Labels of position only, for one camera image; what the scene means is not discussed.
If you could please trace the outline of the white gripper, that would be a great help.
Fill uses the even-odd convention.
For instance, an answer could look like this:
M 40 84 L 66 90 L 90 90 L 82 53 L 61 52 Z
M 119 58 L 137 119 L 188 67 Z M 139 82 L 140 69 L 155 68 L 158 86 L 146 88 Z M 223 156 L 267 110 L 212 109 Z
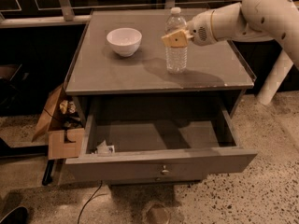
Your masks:
M 208 10 L 194 16 L 187 22 L 188 30 L 178 29 L 161 37 L 164 45 L 169 48 L 184 48 L 188 41 L 197 46 L 207 46 L 217 42 L 212 31 L 213 10 Z

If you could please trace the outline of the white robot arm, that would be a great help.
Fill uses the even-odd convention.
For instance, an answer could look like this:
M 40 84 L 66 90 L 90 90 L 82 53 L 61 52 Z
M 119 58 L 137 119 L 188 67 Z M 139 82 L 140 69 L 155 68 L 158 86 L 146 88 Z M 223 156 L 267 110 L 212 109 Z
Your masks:
M 299 65 L 299 9 L 292 0 L 242 0 L 210 9 L 162 37 L 170 48 L 185 48 L 189 41 L 206 46 L 223 40 L 268 39 L 276 40 L 282 51 L 257 95 L 263 105 L 272 101 L 291 68 Z

